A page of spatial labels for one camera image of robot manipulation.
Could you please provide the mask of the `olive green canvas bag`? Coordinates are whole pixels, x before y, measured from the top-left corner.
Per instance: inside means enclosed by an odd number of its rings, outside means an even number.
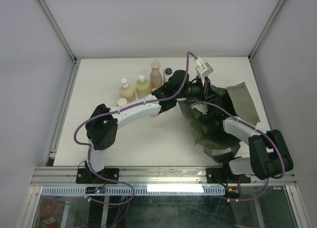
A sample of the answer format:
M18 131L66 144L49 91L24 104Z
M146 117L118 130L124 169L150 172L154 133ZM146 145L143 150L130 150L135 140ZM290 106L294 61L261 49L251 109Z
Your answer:
M222 98L210 102L220 106L233 116L256 126L261 120L252 97L244 82L227 88L212 86ZM203 123L203 116L191 109L186 101L178 102L180 110L189 122L195 144L204 147L204 153L217 163L233 159L240 149L240 140L224 133L222 129L212 129Z

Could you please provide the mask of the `white bottle dark cap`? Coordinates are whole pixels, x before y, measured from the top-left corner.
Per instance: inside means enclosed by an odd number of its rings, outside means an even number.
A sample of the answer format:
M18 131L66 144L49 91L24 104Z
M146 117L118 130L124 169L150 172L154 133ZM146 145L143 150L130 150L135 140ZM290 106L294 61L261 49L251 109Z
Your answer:
M165 68L163 71L163 82L167 82L171 76L173 76L173 70L171 68Z

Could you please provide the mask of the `yellow-green lotion bottle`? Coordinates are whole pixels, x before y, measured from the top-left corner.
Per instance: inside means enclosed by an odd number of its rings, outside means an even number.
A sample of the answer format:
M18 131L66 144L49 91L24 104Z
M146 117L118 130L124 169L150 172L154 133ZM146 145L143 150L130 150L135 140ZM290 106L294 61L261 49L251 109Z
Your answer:
M139 78L135 84L137 97L142 99L151 93L151 83L144 75L139 74Z

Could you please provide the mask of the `small tan pump bottle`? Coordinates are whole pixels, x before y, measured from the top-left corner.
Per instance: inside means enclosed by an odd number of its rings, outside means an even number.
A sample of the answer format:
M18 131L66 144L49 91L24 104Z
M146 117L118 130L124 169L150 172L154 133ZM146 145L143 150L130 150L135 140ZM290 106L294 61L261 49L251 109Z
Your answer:
M121 79L119 93L122 98L127 100L127 102L134 102L136 100L135 90L133 86L128 83L126 78Z

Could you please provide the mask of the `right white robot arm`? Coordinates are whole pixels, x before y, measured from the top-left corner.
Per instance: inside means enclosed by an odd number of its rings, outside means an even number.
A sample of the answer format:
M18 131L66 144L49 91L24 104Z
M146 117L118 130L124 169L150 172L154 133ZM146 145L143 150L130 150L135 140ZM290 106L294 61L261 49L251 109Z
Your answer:
M229 160L221 170L222 178L233 182L239 175L254 175L260 180L281 179L285 173L292 171L294 163L282 133L279 130L262 131L258 127L233 116L220 106L207 103L222 112L222 131L231 135L249 148L248 157Z

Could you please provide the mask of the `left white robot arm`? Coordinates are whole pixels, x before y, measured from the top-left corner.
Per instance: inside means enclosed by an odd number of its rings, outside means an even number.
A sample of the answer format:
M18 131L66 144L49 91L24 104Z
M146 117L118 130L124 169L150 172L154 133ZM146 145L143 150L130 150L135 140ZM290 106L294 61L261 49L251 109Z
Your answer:
M134 104L123 108L107 108L104 104L97 106L85 123L90 141L87 178L95 183L103 179L105 165L101 152L114 144L121 127L145 116L166 112L175 107L181 98L213 103L222 100L226 93L225 89L213 86L208 77L197 76L190 81L187 71L177 70L161 87Z

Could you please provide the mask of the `right aluminium frame post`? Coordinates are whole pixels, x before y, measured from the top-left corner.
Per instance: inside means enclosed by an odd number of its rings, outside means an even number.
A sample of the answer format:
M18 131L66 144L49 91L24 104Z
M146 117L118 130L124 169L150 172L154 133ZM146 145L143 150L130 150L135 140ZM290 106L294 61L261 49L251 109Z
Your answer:
M262 44L264 43L266 37L268 36L271 28L273 27L275 21L277 20L281 10L283 9L287 0L278 0L275 7L273 8L268 20L266 21L259 37L257 38L250 54L248 55L248 59L250 62L253 61L254 57L256 56L257 52L260 50Z

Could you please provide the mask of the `aluminium frame post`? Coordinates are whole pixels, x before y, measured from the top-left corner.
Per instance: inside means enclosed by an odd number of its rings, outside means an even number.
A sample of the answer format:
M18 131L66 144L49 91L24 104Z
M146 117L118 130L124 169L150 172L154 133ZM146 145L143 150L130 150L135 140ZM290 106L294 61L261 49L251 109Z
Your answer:
M54 18L47 2L45 0L36 0L38 3L41 11L43 12L45 18L47 19L49 25L51 26L53 32L55 33L57 39L59 40L60 44L62 45L63 49L65 50L68 57L71 59L71 61L75 64L76 63L76 56L74 52L72 51L70 45L68 44L62 30L60 29L56 19Z
M250 62L253 61L254 57L256 56L257 52L260 50L262 44L264 43L266 37L268 36L271 28L273 27L275 21L277 20L281 10L283 9L287 0L278 0L275 7L273 8L268 20L266 21L259 37L257 38L250 54L248 55L248 59Z

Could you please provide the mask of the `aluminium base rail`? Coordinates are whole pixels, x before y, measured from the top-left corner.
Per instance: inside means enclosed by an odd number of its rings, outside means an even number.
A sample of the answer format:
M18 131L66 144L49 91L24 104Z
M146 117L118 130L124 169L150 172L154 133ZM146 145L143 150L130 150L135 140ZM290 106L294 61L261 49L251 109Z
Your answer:
M216 182L243 185L259 185L264 181L255 176L240 175L234 179L225 176L220 167L108 167L103 177L129 184L148 183L196 183L212 184ZM37 167L31 185L73 185L102 184L99 179L83 166L79 167Z

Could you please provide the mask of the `left aluminium frame post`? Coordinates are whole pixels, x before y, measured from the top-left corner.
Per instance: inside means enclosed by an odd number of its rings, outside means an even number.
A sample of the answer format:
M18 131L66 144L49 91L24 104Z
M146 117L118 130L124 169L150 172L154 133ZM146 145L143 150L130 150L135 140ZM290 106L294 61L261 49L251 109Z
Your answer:
M43 12L45 18L47 19L49 25L51 26L53 32L55 33L57 39L59 40L60 44L62 45L63 49L65 50L68 57L71 59L71 61L75 64L76 63L76 56L74 52L72 51L70 45L68 44L62 30L60 29L56 19L54 18L47 2L45 0L36 0L38 3L41 11Z

